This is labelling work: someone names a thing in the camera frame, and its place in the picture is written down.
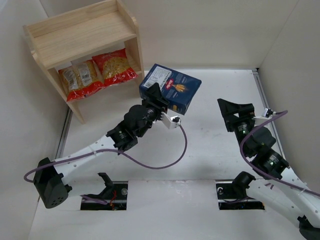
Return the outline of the blue pasta box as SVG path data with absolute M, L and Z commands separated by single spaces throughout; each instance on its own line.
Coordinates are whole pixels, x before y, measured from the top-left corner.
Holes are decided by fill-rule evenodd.
M 202 81 L 166 66 L 154 64 L 139 85 L 140 96 L 144 97 L 147 89 L 155 83 L 168 100 L 168 109 L 185 115 Z

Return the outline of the red pasta bag front side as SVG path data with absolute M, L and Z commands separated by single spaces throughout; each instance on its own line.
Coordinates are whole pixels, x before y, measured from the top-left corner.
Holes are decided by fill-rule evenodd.
M 105 88 L 125 83 L 138 77 L 138 74 L 129 64 L 125 48 L 95 55 L 92 60 L 100 71 Z

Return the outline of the red pasta bag label side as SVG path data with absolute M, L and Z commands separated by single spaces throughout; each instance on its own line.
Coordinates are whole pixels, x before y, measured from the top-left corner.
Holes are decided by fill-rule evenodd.
M 92 59 L 59 69 L 58 74 L 66 92 L 67 102 L 87 98 L 104 87 Z

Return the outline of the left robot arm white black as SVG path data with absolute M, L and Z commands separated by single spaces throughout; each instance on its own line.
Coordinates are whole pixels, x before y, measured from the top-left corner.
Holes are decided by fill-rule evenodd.
M 162 95 L 160 85 L 150 85 L 142 96 L 141 104 L 132 106 L 123 120 L 96 142 L 67 157 L 39 161 L 32 171 L 34 184 L 40 199 L 47 209 L 62 204 L 76 190 L 75 173 L 83 170 L 103 153 L 124 155 L 138 144 L 138 139 L 153 126 L 163 121 L 169 102 Z

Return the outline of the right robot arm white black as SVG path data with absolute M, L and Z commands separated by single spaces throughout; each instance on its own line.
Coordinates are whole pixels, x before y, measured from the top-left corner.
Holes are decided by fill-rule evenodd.
M 289 220 L 306 240 L 320 238 L 320 195 L 310 190 L 283 156 L 272 149 L 276 139 L 266 127 L 288 112 L 266 108 L 255 115 L 251 103 L 238 104 L 217 99 L 226 129 L 234 133 L 243 160 L 263 180 L 280 190 L 268 188 L 260 179 L 242 171 L 232 181 L 235 192 L 256 199 Z

